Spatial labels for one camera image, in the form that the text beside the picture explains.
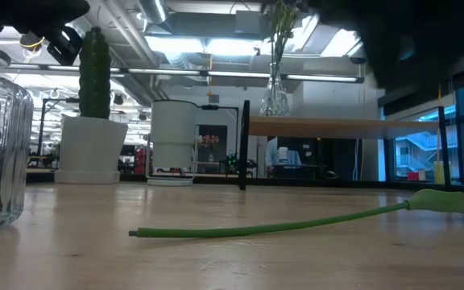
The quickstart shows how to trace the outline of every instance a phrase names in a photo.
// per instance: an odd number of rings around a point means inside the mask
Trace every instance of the red object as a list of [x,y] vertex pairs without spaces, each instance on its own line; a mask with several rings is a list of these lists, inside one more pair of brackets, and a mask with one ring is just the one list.
[[418,172],[409,172],[408,173],[408,180],[409,181],[418,181]]
[[[153,172],[153,160],[152,160],[152,156],[153,156],[153,150],[150,151],[150,173]],[[144,174],[145,171],[144,171],[144,168],[146,167],[146,160],[145,159],[145,155],[146,154],[146,151],[144,149],[138,149],[136,152],[135,152],[135,174]]]

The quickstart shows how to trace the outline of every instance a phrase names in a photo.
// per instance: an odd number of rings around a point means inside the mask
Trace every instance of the green leaf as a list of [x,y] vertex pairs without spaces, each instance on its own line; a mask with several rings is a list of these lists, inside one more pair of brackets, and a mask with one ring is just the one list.
[[442,213],[464,213],[464,193],[422,189],[408,200],[409,209],[426,209]]

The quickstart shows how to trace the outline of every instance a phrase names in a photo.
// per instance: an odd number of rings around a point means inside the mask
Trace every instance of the shelf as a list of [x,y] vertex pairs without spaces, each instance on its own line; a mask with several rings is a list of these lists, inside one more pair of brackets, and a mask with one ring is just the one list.
[[437,122],[250,117],[250,135],[257,136],[394,139],[437,128]]

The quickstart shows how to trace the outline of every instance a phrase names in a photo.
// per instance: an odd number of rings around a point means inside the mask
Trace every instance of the balcony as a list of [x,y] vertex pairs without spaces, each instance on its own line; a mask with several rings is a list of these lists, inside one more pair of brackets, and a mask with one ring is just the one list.
[[[424,151],[436,150],[438,146],[437,134],[433,134],[429,132],[422,132],[422,133],[408,135],[405,137],[399,137],[396,139],[396,141],[405,140],[405,139],[414,143],[421,150],[424,150]],[[448,130],[447,131],[447,147],[455,148],[457,146],[458,146],[457,132],[455,130]]]
[[396,165],[401,167],[408,167],[411,171],[418,171],[420,169],[432,169],[433,164],[427,160],[418,161],[411,155],[399,155],[396,159]]

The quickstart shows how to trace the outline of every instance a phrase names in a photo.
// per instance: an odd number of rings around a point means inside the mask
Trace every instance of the potted cactus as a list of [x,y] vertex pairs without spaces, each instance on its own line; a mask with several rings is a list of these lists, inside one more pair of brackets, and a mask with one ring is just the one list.
[[100,27],[85,34],[80,52],[80,117],[65,117],[55,182],[119,182],[118,158],[127,124],[109,121],[110,54]]

